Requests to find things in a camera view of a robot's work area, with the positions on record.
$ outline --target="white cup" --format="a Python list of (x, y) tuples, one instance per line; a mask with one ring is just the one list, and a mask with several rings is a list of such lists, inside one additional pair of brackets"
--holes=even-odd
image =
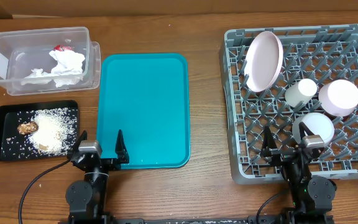
[(324, 141), (324, 146), (328, 146), (334, 137), (334, 125), (327, 116), (321, 113), (308, 113), (298, 117), (292, 124), (292, 135), (298, 144), (301, 143), (302, 140), (299, 130), (299, 124), (301, 122), (303, 122), (313, 134), (320, 135)]
[(316, 92), (316, 83), (309, 78), (304, 78), (288, 88), (284, 97), (290, 106), (295, 107), (301, 101), (309, 102)]
[(347, 80), (336, 80), (320, 89), (318, 100), (327, 113), (347, 116), (358, 105), (358, 88)]

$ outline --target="black tray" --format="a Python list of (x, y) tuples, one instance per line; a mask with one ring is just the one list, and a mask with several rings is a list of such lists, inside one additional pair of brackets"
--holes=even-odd
[[(71, 136), (73, 139), (72, 142), (75, 142), (78, 131), (80, 130), (80, 111), (78, 109), (77, 102), (74, 100), (0, 106), (0, 161), (18, 161), (64, 156), (54, 154), (40, 155), (36, 153), (37, 150), (31, 145), (27, 145), (25, 150), (20, 150), (19, 147), (22, 142), (24, 144), (25, 136), (19, 134), (17, 131), (18, 125), (23, 121), (29, 121), (29, 119), (34, 115), (34, 112), (32, 113), (32, 111), (51, 110), (57, 108), (68, 108), (71, 111), (67, 116), (77, 118), (77, 122), (75, 124), (75, 134)], [(12, 136), (15, 136), (15, 144), (8, 146), (6, 138), (11, 138)]]

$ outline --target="white bowl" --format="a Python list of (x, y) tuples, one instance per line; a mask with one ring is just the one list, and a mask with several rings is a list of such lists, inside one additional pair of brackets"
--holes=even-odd
[(358, 105), (358, 88), (347, 80), (336, 80), (320, 89), (321, 107), (333, 116), (347, 116)]
[(334, 125), (327, 116), (321, 113), (308, 113), (298, 117), (292, 124), (292, 135), (298, 144), (301, 143), (302, 140), (299, 130), (299, 124), (301, 122), (303, 122), (313, 134), (320, 135), (324, 141), (324, 146), (328, 146), (334, 137)]
[(272, 32), (261, 32), (251, 43), (246, 56), (244, 74), (247, 86), (258, 93), (270, 88), (277, 79), (283, 64), (283, 45)]

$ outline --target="rice grains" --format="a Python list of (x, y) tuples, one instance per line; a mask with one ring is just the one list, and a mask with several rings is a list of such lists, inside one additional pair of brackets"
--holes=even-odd
[(29, 135), (28, 140), (42, 154), (64, 154), (71, 147), (68, 136), (75, 134), (77, 118), (67, 116), (68, 108), (38, 110), (31, 117), (38, 130)]

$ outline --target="red object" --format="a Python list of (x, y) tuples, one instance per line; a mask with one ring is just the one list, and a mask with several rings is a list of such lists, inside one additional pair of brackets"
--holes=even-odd
[(64, 51), (64, 50), (73, 50), (72, 47), (62, 47), (60, 44), (54, 48), (54, 50)]

